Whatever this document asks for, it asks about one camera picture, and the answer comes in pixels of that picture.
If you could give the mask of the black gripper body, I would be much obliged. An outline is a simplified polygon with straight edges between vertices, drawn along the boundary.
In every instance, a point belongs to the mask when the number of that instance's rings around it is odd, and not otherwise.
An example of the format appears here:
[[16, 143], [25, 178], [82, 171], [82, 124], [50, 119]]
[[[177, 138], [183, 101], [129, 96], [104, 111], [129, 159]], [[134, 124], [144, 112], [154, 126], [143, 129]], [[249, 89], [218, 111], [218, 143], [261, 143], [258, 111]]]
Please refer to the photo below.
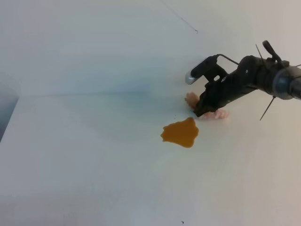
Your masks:
[[227, 104], [257, 89], [276, 95], [272, 90], [277, 72], [274, 59], [246, 56], [237, 64], [236, 70], [227, 73], [217, 64], [217, 57], [214, 55], [204, 60], [204, 76], [208, 80], [204, 91], [205, 104]]

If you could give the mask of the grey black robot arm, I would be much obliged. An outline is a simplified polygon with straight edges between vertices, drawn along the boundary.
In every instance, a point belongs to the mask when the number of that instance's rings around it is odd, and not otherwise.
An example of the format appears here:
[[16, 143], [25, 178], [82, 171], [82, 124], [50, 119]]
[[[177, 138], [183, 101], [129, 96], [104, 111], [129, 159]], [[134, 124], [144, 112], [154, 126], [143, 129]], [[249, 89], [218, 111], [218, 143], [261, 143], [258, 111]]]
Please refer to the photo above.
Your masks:
[[218, 65], [217, 59], [221, 55], [217, 54], [207, 57], [186, 74], [185, 82], [189, 85], [202, 76], [208, 81], [194, 107], [197, 117], [213, 113], [255, 90], [282, 100], [300, 99], [299, 66], [282, 60], [267, 40], [262, 44], [271, 57], [264, 59], [261, 56], [246, 56], [236, 64], [236, 70], [227, 73]]

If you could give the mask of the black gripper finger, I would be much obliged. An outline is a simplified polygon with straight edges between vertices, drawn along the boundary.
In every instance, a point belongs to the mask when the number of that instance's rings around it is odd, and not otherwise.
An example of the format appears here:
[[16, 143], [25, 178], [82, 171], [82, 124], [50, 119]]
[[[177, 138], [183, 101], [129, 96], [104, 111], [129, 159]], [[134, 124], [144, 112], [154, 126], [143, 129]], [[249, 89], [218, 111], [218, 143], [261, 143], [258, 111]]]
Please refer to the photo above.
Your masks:
[[202, 93], [199, 96], [199, 102], [197, 103], [196, 109], [194, 110], [194, 114], [197, 117], [202, 116], [203, 114], [207, 113], [207, 112], [215, 112], [217, 111], [217, 108], [214, 108], [212, 106], [209, 105], [206, 94]]

